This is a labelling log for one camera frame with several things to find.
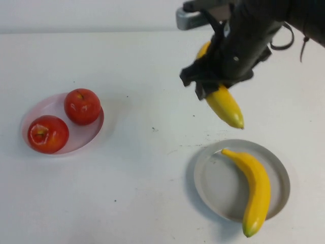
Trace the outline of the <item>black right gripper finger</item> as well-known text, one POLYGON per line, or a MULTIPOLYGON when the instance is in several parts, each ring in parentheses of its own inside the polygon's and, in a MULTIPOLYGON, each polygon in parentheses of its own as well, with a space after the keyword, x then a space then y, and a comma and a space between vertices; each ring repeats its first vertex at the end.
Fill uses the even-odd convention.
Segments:
POLYGON ((199 81, 204 76, 204 70, 200 61, 194 61, 190 66, 183 68, 180 72, 180 79, 185 87, 194 81, 199 81))
POLYGON ((206 99, 210 94, 219 90, 220 85, 217 83, 201 83, 196 82, 196 96, 198 100, 201 101, 206 99))

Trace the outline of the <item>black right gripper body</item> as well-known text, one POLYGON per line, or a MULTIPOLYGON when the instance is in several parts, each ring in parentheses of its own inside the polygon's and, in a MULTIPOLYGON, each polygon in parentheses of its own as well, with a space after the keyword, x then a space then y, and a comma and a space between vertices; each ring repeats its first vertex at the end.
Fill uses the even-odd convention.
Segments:
POLYGON ((215 34, 201 58, 197 86, 231 87, 253 77, 253 68, 271 55, 268 45, 283 26, 267 14, 267 7, 267 1, 240 1, 229 5, 230 17, 222 21, 203 11, 215 34))

